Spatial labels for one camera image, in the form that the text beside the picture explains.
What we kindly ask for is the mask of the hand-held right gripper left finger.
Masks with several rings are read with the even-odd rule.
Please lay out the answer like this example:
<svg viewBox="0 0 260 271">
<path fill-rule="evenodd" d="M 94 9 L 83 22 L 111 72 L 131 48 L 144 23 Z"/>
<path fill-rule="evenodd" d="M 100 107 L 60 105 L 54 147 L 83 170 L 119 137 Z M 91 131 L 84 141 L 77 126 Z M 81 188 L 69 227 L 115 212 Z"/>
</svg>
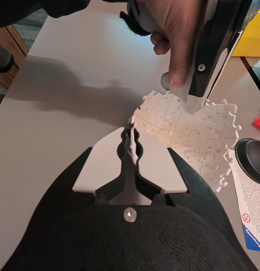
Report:
<svg viewBox="0 0 260 271">
<path fill-rule="evenodd" d="M 74 192 L 115 198 L 125 186 L 122 157 L 127 129 L 120 127 L 99 140 L 91 149 L 72 188 Z"/>
</svg>

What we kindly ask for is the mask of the yellow plastic bin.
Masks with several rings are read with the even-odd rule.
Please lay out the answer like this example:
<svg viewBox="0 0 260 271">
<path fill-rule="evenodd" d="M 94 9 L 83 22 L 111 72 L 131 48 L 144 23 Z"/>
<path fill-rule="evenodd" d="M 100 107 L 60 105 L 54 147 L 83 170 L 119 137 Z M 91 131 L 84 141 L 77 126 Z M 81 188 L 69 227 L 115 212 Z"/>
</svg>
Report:
<svg viewBox="0 0 260 271">
<path fill-rule="evenodd" d="M 260 11 L 247 25 L 232 56 L 260 57 Z"/>
</svg>

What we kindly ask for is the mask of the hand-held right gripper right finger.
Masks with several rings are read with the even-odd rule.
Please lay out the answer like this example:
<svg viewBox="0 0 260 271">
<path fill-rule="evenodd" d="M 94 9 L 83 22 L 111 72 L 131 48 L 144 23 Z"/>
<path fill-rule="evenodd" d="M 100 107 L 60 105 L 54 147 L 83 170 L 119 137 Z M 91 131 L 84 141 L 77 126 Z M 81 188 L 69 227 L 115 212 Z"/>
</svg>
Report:
<svg viewBox="0 0 260 271">
<path fill-rule="evenodd" d="M 135 186 L 149 200 L 156 195 L 185 193 L 186 184 L 167 148 L 143 129 L 135 129 Z"/>
</svg>

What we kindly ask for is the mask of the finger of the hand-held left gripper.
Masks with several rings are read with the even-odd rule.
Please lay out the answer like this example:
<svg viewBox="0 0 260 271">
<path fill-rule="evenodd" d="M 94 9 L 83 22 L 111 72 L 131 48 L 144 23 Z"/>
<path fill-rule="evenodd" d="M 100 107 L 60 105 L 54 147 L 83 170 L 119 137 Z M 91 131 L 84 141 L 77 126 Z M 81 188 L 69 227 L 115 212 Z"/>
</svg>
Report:
<svg viewBox="0 0 260 271">
<path fill-rule="evenodd" d="M 206 91 L 206 80 L 204 77 L 205 65 L 192 65 L 189 74 L 186 77 L 183 87 L 173 89 L 169 81 L 169 73 L 166 72 L 161 76 L 162 87 L 182 99 L 185 103 L 185 109 L 189 114 L 199 111 L 204 104 L 203 97 Z"/>
<path fill-rule="evenodd" d="M 205 104 L 206 100 L 209 99 L 212 91 L 215 88 L 216 83 L 218 82 L 221 74 L 223 73 L 225 67 L 227 66 L 228 61 L 230 60 L 243 32 L 244 31 L 236 32 L 234 37 L 226 46 L 226 48 L 221 52 L 220 57 L 216 63 L 216 67 L 213 70 L 211 79 L 209 80 L 208 86 L 206 88 L 203 98 L 203 104 Z"/>
</svg>

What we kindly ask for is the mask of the folded puzzle leaflet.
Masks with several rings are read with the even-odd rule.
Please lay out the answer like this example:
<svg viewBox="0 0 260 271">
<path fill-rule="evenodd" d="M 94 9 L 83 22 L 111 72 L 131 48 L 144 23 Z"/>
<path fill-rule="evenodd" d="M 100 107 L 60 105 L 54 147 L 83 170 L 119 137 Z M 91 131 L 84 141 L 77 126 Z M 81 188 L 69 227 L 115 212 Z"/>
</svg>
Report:
<svg viewBox="0 0 260 271">
<path fill-rule="evenodd" d="M 235 151 L 230 164 L 247 249 L 260 252 L 260 184 L 250 179 L 238 164 Z"/>
</svg>

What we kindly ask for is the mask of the black round ball stand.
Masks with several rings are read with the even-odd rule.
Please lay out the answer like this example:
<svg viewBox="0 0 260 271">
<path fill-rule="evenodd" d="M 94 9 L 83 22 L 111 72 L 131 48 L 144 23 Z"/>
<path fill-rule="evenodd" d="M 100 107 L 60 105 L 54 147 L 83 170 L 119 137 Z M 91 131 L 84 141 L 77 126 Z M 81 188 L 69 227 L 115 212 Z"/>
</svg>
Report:
<svg viewBox="0 0 260 271">
<path fill-rule="evenodd" d="M 244 173 L 260 184 L 260 141 L 243 138 L 235 145 L 235 156 Z"/>
</svg>

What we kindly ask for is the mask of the person's left hand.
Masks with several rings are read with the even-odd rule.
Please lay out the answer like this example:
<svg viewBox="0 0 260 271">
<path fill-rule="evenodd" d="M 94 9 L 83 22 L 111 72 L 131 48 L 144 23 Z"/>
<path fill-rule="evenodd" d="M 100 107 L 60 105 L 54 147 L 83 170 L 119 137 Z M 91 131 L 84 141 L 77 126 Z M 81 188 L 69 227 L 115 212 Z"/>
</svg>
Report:
<svg viewBox="0 0 260 271">
<path fill-rule="evenodd" d="M 166 32 L 167 40 L 158 32 L 151 35 L 156 55 L 170 50 L 169 81 L 177 90 L 184 86 L 192 63 L 195 32 L 203 10 L 203 0 L 145 0 L 157 24 Z"/>
</svg>

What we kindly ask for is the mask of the partly built puzzle ball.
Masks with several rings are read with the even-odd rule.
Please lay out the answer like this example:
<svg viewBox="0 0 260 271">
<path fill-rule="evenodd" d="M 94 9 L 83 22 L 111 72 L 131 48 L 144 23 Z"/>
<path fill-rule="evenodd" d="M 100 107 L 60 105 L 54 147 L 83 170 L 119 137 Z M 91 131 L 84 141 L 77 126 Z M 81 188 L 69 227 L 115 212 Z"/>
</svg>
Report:
<svg viewBox="0 0 260 271">
<path fill-rule="evenodd" d="M 129 124 L 172 148 L 218 193 L 227 186 L 225 178 L 231 171 L 232 159 L 226 154 L 239 139 L 236 112 L 237 105 L 223 99 L 220 104 L 206 100 L 201 110 L 188 114 L 179 97 L 151 91 Z"/>
</svg>

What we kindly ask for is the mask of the wooden pillar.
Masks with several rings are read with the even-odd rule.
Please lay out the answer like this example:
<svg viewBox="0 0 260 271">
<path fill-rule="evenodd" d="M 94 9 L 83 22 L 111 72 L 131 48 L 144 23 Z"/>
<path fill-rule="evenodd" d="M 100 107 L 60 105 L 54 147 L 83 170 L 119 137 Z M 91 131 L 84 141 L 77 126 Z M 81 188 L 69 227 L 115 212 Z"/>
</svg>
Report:
<svg viewBox="0 0 260 271">
<path fill-rule="evenodd" d="M 0 47 L 9 50 L 14 57 L 13 67 L 6 73 L 0 73 L 0 85 L 8 90 L 26 59 L 29 49 L 13 25 L 0 28 Z"/>
</svg>

